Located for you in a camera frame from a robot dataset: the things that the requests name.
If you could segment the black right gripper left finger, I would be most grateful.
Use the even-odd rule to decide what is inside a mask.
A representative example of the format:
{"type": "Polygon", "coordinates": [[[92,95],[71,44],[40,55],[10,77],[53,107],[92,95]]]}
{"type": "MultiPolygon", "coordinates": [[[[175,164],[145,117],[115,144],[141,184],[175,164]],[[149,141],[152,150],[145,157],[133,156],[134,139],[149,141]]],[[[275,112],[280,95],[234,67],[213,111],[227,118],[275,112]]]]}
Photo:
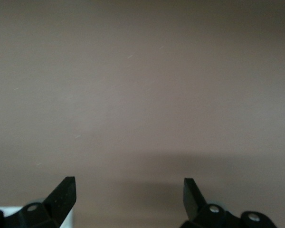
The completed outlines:
{"type": "Polygon", "coordinates": [[[75,202],[75,177],[65,177],[42,202],[27,204],[7,217],[0,210],[0,228],[59,228],[75,202]]]}

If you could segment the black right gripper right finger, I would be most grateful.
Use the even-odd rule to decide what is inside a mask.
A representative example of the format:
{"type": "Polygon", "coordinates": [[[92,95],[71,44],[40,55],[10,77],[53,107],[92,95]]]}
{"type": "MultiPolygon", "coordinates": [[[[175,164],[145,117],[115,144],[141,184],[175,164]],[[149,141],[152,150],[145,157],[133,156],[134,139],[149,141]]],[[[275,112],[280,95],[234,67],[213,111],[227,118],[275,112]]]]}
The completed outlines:
{"type": "Polygon", "coordinates": [[[188,216],[182,228],[274,228],[276,225],[266,215],[245,211],[236,217],[215,203],[207,203],[196,182],[184,179],[183,204],[188,216]]]}

